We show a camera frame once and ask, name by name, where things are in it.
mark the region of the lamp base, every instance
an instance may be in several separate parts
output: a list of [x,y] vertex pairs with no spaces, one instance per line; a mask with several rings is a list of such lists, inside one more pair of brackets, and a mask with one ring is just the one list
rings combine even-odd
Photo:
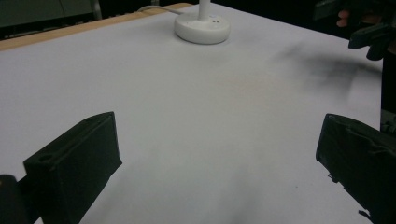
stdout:
[[197,13],[184,13],[175,19],[176,34],[195,44],[218,44],[230,35],[230,23],[220,16],[209,16],[204,21],[198,21]]

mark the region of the white lamp base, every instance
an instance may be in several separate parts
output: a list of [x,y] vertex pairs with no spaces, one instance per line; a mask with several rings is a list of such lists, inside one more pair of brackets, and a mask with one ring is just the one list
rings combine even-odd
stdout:
[[230,23],[220,16],[198,20],[197,13],[184,13],[175,19],[175,32],[180,38],[196,44],[218,44],[230,35]]

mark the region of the hand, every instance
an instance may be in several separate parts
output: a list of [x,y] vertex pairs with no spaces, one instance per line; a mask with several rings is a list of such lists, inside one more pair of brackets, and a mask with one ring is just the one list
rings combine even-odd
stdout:
[[[349,18],[350,12],[348,10],[342,10],[338,13],[340,20],[337,22],[338,27],[346,27],[347,20]],[[362,22],[370,24],[378,24],[381,22],[381,17],[372,13],[367,13],[361,18]],[[392,54],[396,54],[396,40],[389,44],[388,51]]]

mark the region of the white cable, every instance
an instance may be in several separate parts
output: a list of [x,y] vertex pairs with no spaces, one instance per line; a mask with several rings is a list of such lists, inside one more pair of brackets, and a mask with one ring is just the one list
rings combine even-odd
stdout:
[[137,11],[138,11],[138,12],[142,12],[142,11],[144,11],[144,10],[151,9],[151,8],[159,8],[159,9],[167,10],[167,11],[172,12],[172,13],[175,13],[175,14],[177,14],[177,15],[181,15],[181,14],[184,13],[184,12],[181,12],[181,11],[179,11],[179,10],[172,9],[172,8],[170,8],[170,7],[159,7],[159,6],[146,6],[146,7],[141,7],[141,8],[139,8],[139,10],[137,10]]

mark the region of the white table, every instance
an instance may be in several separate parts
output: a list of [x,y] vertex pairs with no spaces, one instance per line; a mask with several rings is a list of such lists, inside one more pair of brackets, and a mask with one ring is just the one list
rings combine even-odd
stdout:
[[114,111],[123,165],[81,223],[370,223],[315,152],[326,113],[379,126],[381,64],[212,11],[232,25],[215,46],[180,40],[165,13],[0,51],[0,173],[22,178],[33,153]]

